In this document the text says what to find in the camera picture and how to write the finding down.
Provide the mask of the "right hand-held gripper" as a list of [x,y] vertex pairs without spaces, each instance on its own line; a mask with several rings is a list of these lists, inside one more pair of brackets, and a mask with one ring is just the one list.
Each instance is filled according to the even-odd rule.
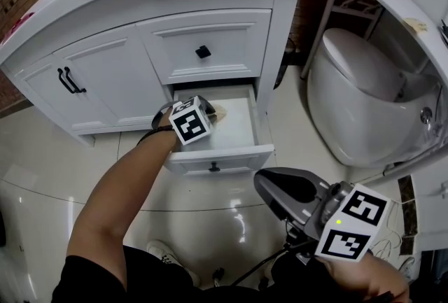
[[359,262],[391,205],[364,185],[331,185],[302,169],[261,169],[253,179],[256,192],[286,225],[285,249],[303,262],[314,256]]

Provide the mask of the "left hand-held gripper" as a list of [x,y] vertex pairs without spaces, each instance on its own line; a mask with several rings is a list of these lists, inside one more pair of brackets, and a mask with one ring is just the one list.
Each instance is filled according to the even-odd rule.
[[211,134],[210,116],[215,115],[214,107],[202,96],[194,96],[186,101],[171,101],[160,108],[151,123],[152,130],[162,128],[160,121],[163,111],[172,108],[170,124],[166,130],[173,130],[184,145],[192,144]]

